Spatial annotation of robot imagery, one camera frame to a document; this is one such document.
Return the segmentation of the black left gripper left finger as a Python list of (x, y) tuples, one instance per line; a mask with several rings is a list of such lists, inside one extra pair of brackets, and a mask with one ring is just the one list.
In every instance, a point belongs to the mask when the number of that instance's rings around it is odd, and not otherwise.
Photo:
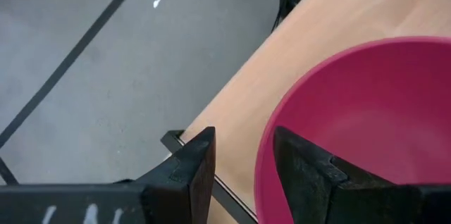
[(216, 129), (206, 127), (136, 179), (146, 224), (206, 224), (216, 169)]

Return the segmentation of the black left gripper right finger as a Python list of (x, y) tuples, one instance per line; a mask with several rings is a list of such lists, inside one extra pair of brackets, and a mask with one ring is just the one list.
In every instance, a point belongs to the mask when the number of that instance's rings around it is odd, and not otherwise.
[(285, 127), (276, 170), (295, 224), (420, 224), (422, 195), (339, 158)]

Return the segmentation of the pink plastic bowl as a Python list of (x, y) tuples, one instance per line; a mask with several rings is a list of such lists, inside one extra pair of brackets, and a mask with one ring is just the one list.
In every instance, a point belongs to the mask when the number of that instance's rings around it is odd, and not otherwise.
[(451, 184), (451, 37), (361, 44), (302, 76), (261, 137), (259, 224), (293, 224), (273, 155), (278, 126), (391, 182)]

